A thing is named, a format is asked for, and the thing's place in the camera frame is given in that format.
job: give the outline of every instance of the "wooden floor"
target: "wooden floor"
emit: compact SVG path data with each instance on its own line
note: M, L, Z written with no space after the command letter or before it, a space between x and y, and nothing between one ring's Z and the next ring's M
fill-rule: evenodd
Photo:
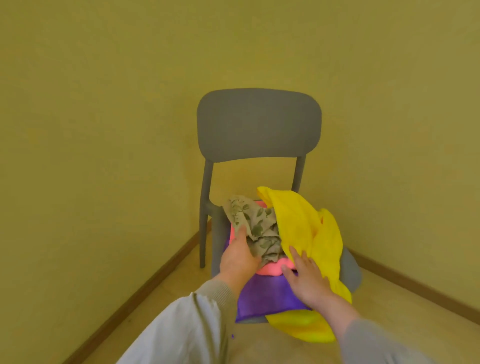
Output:
M85 364L114 364L166 306L197 289L210 278L209 272L209 265L198 267L197 246ZM363 271L363 283L354 293L353 302L365 318L438 363L480 363L480 326L383 278ZM234 334L233 363L341 363L336 343L306 343L268 324L236 325Z

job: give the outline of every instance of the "baseboard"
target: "baseboard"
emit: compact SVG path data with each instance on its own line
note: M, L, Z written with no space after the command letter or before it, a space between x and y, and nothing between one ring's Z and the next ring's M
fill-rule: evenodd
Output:
M438 292L429 286L403 275L400 272L375 262L374 260L371 260L362 254L354 251L351 251L351 253L355 257L355 260L360 267L480 325L479 310L461 303L460 301L457 301L444 293Z
M207 233L212 222L207 224ZM137 308L147 296L175 269L199 242L199 233L188 240L137 292L133 294L100 328L90 336L63 364L81 364Z

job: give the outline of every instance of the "cloth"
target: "cloth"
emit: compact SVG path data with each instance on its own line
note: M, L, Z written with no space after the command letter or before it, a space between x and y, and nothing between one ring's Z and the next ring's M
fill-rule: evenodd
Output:
M231 239L225 242L224 251L230 242ZM263 268L279 262L268 263ZM257 272L240 293L235 322L289 310L310 310L310 308L294 295L285 276L259 275Z
M260 268L286 256L282 250L275 211L272 208L261 207L251 198L237 195L228 199L223 209L235 233L242 225L247 227L250 251L253 256L262 257Z
M171 303L117 364L228 363L234 317L235 297L230 288L210 280L195 293ZM433 364L366 320L350 324L340 347L345 364Z
M333 215L326 209L316 211L307 200L294 191L278 191L258 187L258 196L267 208L275 209L278 230L284 252L292 259L288 247L305 251L330 281L330 288L348 302L350 291L340 282L340 256L343 243ZM277 329L303 341L330 342L335 340L327 321L315 311L292 310L267 315Z
M265 207L265 208L267 207L267 205L263 201L255 201L255 203L260 207ZM232 224L230 228L229 243L231 243L233 239L235 239L235 228L233 227L233 224ZM282 265L286 265L290 269L295 268L295 265L293 264L293 262L290 259L288 259L287 256L285 256L283 258L278 259L276 262L268 262L259 270L257 270L256 273L260 276L281 276L283 274Z

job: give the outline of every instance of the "plastic chair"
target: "plastic chair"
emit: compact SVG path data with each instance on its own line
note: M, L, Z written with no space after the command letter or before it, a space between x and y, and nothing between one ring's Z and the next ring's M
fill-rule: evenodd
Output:
M263 88L216 90L198 104L198 144L205 157L200 197L200 268L205 267L206 226L212 217L212 277L220 272L220 258L230 234L230 222L210 201L213 165L258 157L297 158L292 190L299 191L307 153L320 140L322 111L317 102L299 92ZM354 257L344 246L340 280L353 292L361 282Z

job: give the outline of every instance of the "hand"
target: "hand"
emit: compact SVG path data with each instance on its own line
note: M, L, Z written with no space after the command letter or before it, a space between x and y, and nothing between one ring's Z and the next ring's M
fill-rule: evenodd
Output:
M300 256L293 246L289 247L297 269L298 276L286 266L282 266L282 272L287 279L293 293L307 306L319 310L319 305L328 298L335 296L330 289L327 277L322 273L313 259L307 257L306 252Z
M255 274L262 257L254 257L247 244L247 229L241 226L237 236L223 252L220 274L214 279L224 281L238 297L243 286Z

